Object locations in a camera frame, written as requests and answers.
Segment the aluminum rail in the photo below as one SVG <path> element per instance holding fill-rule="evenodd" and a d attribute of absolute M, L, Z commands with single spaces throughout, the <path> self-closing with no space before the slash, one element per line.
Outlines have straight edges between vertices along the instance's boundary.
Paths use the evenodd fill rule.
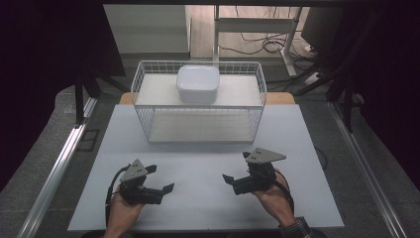
<path fill-rule="evenodd" d="M 71 156 L 75 151 L 77 142 L 83 135 L 86 122 L 89 119 L 96 102 L 97 100 L 94 98 L 89 98 L 87 100 L 86 105 L 84 106 L 85 119 L 83 123 L 78 128 L 73 128 L 73 130 L 71 130 L 70 135 L 68 136 L 67 141 L 65 142 L 64 147 L 62 148 L 58 158 L 56 159 L 55 165 L 47 178 L 47 181 L 44 183 L 37 200 L 32 206 L 32 209 L 18 234 L 18 237 L 34 237 L 37 233 L 65 170 L 67 169 Z"/>
<path fill-rule="evenodd" d="M 371 170 L 368 164 L 368 161 L 365 158 L 364 153 L 359 147 L 358 141 L 356 140 L 353 134 L 348 132 L 346 126 L 344 125 L 344 122 L 342 120 L 343 115 L 340 111 L 338 103 L 329 102 L 328 105 L 330 106 L 330 109 L 333 112 L 336 122 L 340 128 L 340 131 L 342 132 L 344 139 L 347 145 L 349 146 L 353 157 L 355 158 L 356 164 L 361 170 L 362 176 L 365 179 L 371 196 L 373 197 L 373 200 L 376 203 L 379 212 L 382 215 L 383 220 L 385 221 L 385 224 L 389 229 L 389 232 L 391 233 L 392 237 L 407 237 L 395 210 L 393 209 L 389 199 L 383 192 L 379 182 L 377 181 L 376 177 L 373 174 L 373 171 Z"/>

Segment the sleeve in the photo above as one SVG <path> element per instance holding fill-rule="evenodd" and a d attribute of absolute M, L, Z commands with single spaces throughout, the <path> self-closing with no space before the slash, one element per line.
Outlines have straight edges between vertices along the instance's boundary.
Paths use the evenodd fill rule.
<path fill-rule="evenodd" d="M 291 226 L 281 227 L 278 226 L 280 230 L 281 237 L 283 238 L 311 238 L 312 230 L 309 228 L 308 223 L 304 217 L 297 217 L 297 222 Z"/>

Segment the black strap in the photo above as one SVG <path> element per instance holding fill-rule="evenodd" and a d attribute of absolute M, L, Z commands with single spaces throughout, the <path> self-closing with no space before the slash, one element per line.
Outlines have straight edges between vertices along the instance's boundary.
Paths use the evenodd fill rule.
<path fill-rule="evenodd" d="M 288 186 L 288 182 L 287 182 L 286 177 L 284 175 L 282 175 L 279 171 L 276 171 L 276 172 L 284 178 L 284 180 L 285 180 L 285 182 Z M 256 172 L 256 171 L 250 171 L 250 173 L 253 173 L 253 174 L 258 175 L 258 176 L 260 176 L 264 179 L 267 179 L 267 180 L 271 181 L 276 187 L 280 188 L 284 192 L 284 194 L 286 195 L 286 200 L 288 201 L 288 203 L 290 205 L 291 212 L 294 214 L 294 200 L 293 200 L 293 197 L 291 197 L 290 189 L 287 189 L 285 186 L 283 186 L 283 184 L 278 182 L 276 179 L 270 178 L 269 176 L 263 175 L 263 174 L 261 174 L 259 172 Z"/>

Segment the cable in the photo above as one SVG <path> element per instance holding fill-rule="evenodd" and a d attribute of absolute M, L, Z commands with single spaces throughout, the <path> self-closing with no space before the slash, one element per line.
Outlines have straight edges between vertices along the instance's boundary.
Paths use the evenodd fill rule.
<path fill-rule="evenodd" d="M 108 187 L 108 192 L 105 199 L 105 224 L 106 226 L 108 226 L 109 215 L 111 213 L 111 197 L 112 197 L 112 194 L 116 193 L 116 192 L 112 192 L 114 190 L 115 180 L 117 180 L 120 173 L 125 172 L 129 167 L 130 165 L 127 165 L 126 167 L 123 167 L 122 169 L 120 169 L 115 174 L 114 178 L 112 179 L 111 185 Z"/>

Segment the wall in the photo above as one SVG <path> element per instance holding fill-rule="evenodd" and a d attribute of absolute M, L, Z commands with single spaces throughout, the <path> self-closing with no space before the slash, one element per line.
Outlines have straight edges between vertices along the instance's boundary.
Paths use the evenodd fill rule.
<path fill-rule="evenodd" d="M 104 5 L 120 54 L 188 53 L 188 6 Z"/>

